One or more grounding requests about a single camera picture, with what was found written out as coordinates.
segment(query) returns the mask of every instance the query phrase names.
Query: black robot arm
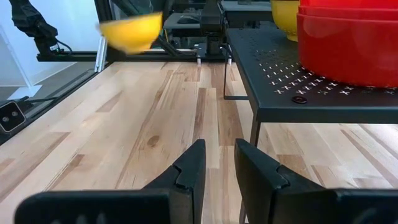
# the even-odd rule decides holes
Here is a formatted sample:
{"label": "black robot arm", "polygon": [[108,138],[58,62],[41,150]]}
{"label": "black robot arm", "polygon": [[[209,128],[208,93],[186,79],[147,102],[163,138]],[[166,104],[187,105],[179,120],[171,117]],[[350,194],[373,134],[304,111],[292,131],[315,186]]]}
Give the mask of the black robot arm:
{"label": "black robot arm", "polygon": [[58,30],[46,23],[41,13],[29,0],[9,0],[14,25],[28,37],[33,37],[41,55],[57,55],[63,52],[58,45]]}

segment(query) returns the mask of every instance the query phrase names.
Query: yellow object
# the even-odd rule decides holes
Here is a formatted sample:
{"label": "yellow object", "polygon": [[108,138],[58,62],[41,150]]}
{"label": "yellow object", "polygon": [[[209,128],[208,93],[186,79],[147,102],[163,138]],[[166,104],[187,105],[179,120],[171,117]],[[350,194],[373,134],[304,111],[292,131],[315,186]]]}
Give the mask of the yellow object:
{"label": "yellow object", "polygon": [[300,1],[271,0],[272,16],[289,40],[297,41],[297,13]]}
{"label": "yellow object", "polygon": [[149,50],[162,30],[162,13],[156,12],[99,25],[108,43],[128,54]]}

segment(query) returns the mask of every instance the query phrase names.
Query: stacked bowls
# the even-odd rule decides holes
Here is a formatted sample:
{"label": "stacked bowls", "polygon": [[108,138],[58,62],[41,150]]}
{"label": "stacked bowls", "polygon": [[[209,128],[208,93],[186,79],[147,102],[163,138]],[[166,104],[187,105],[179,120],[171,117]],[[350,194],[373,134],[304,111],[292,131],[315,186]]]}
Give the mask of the stacked bowls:
{"label": "stacked bowls", "polygon": [[398,87],[398,0],[301,0],[302,65],[354,85]]}

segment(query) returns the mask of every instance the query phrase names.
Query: light wood surface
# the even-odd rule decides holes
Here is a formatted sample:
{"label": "light wood surface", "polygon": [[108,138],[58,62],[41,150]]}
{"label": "light wood surface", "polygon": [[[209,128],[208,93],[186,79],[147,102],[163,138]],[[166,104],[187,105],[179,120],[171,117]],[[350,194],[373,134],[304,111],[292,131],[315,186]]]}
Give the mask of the light wood surface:
{"label": "light wood surface", "polygon": [[[206,139],[203,223],[237,223],[233,145],[247,101],[224,101],[223,64],[114,63],[0,146],[0,223],[44,190],[139,189]],[[245,94],[235,65],[228,93]],[[398,126],[263,124],[259,148],[325,187],[397,188]]]}

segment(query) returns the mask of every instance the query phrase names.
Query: perforated metal shelf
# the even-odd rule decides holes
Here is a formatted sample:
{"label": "perforated metal shelf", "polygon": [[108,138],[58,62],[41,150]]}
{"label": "perforated metal shelf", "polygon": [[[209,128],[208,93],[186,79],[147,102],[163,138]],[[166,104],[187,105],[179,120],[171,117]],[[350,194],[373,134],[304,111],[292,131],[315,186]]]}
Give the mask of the perforated metal shelf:
{"label": "perforated metal shelf", "polygon": [[334,82],[299,63],[276,27],[229,29],[228,43],[260,122],[398,123],[398,88]]}

